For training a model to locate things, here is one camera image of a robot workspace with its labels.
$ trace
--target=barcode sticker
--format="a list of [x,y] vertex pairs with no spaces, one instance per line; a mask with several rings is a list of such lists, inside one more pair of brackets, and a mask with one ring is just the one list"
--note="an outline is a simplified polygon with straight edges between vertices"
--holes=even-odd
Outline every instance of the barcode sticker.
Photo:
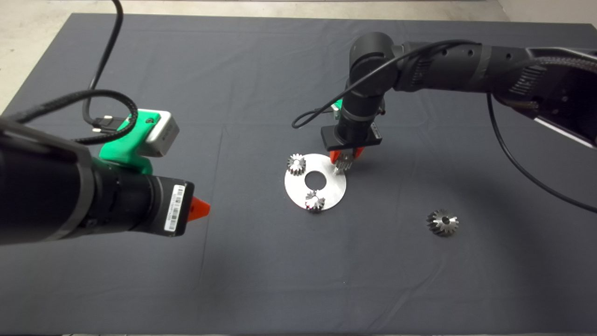
[[184,185],[176,184],[172,190],[170,206],[168,207],[168,216],[166,217],[165,231],[175,232],[176,223],[179,221],[180,207],[183,205]]

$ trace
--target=center hole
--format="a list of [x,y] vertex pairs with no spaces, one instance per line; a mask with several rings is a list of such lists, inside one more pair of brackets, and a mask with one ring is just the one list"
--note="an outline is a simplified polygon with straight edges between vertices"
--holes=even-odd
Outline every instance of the center hole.
[[311,190],[321,190],[325,187],[325,176],[320,172],[310,172],[304,177],[304,183]]

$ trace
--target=small metal gear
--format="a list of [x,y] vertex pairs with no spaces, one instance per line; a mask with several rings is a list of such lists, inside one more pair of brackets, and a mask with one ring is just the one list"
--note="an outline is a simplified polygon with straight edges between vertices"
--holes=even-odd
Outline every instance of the small metal gear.
[[307,211],[320,212],[324,208],[325,198],[319,198],[317,196],[317,190],[308,193],[307,197],[305,197],[304,199],[304,205]]
[[305,164],[306,162],[302,155],[293,154],[288,158],[288,171],[294,176],[301,175],[304,173]]
[[458,218],[451,212],[439,209],[427,218],[429,230],[441,237],[448,237],[458,229]]
[[352,167],[353,161],[355,161],[355,156],[352,153],[341,152],[338,158],[336,159],[336,169],[334,173],[338,174],[340,172],[349,170],[350,167]]

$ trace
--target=metal ring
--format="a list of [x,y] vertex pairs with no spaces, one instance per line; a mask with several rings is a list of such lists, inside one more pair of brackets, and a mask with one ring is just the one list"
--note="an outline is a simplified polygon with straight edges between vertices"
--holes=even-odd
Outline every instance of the metal ring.
[[317,191],[318,197],[325,198],[322,210],[327,210],[340,202],[346,192],[346,176],[344,173],[334,174],[335,165],[330,158],[322,154],[304,155],[306,167],[304,173],[298,176],[286,171],[284,185],[290,199],[299,207],[306,209],[305,197],[312,190],[307,187],[304,179],[310,172],[322,173],[325,177],[325,187]]

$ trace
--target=dark gray tablecloth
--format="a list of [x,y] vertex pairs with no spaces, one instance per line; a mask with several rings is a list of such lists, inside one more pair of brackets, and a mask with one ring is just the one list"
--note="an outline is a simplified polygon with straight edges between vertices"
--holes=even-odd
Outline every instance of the dark gray tablecloth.
[[[112,22],[71,16],[7,113],[86,88]],[[323,153],[319,126],[333,123],[291,120],[343,89],[352,41],[375,30],[396,43],[597,47],[590,25],[127,16],[99,87],[176,116],[155,173],[194,182],[211,215],[176,239],[0,247],[0,334],[597,331],[597,217],[515,170],[483,95],[389,93],[384,141],[341,203],[314,216],[287,197],[287,156]],[[33,125],[87,134],[80,108]],[[124,113],[106,99],[92,110]],[[528,170],[597,203],[595,152],[507,108],[497,117]],[[460,219],[452,238],[426,227],[438,208]]]

